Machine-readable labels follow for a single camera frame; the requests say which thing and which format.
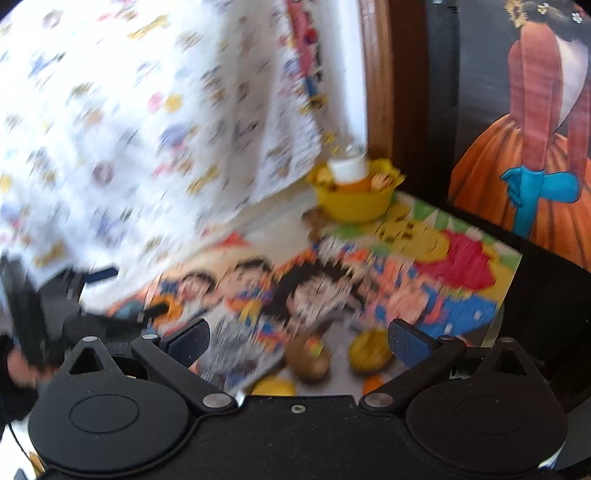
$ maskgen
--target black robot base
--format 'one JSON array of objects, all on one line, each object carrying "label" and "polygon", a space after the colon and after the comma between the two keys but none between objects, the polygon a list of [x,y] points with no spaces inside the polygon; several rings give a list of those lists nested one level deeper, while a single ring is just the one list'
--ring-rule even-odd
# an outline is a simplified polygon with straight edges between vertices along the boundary
[{"label": "black robot base", "polygon": [[[206,325],[191,322],[175,341],[204,350]],[[391,349],[414,366],[358,405],[250,396],[238,406],[151,337],[131,346],[149,380],[127,377],[99,339],[73,349],[29,423],[44,480],[560,478],[549,466],[566,417],[511,339],[484,354],[395,320]]]}]

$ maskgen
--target orange dress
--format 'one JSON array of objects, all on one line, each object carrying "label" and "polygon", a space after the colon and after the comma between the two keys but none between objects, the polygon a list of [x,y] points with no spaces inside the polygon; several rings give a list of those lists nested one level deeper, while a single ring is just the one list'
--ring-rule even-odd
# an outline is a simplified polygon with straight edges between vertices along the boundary
[{"label": "orange dress", "polygon": [[452,172],[450,203],[512,230],[515,208],[501,176],[524,166],[545,174],[568,171],[582,185],[574,203],[540,199],[529,240],[591,270],[591,169],[587,167],[591,82],[556,133],[563,101],[563,69],[554,33],[527,22],[509,52],[511,107],[466,151]]}]

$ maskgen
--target round black disc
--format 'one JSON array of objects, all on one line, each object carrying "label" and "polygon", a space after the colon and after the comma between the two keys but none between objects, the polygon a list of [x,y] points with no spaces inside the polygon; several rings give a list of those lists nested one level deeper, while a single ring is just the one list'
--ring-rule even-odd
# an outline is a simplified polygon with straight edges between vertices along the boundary
[{"label": "round black disc", "polygon": [[162,457],[189,425],[183,399],[162,385],[83,374],[49,388],[29,423],[48,463],[80,473],[115,473]]},{"label": "round black disc", "polygon": [[559,403],[546,390],[526,377],[499,373],[445,382],[411,402],[408,428],[425,450],[457,468],[536,470],[561,448],[567,430]]}]

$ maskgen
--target patterned curtain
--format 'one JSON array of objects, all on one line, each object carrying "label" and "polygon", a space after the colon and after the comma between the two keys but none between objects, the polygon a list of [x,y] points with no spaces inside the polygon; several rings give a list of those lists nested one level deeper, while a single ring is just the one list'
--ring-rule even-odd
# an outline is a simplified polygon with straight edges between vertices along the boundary
[{"label": "patterned curtain", "polygon": [[0,24],[0,248],[153,265],[321,150],[300,0],[24,0]]}]

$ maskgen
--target yellow flower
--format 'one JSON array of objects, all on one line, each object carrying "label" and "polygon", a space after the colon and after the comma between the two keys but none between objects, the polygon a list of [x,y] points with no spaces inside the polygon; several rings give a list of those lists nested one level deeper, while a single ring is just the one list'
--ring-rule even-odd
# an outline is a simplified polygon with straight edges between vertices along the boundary
[{"label": "yellow flower", "polygon": [[168,113],[174,113],[183,106],[183,95],[169,95],[164,102],[164,108]]},{"label": "yellow flower", "polygon": [[3,173],[0,175],[0,192],[7,193],[12,188],[12,177]]}]

